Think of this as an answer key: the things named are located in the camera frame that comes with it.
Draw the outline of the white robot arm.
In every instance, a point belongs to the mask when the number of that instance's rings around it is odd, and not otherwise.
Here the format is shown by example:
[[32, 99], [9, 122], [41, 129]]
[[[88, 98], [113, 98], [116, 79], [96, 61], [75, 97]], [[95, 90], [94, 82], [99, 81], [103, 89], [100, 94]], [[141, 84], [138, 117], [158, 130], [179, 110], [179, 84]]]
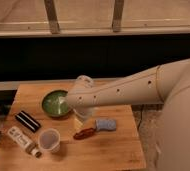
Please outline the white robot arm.
[[190, 171], [190, 58], [96, 86], [80, 76], [66, 96], [78, 122], [97, 106], [162, 104], [155, 143], [156, 171]]

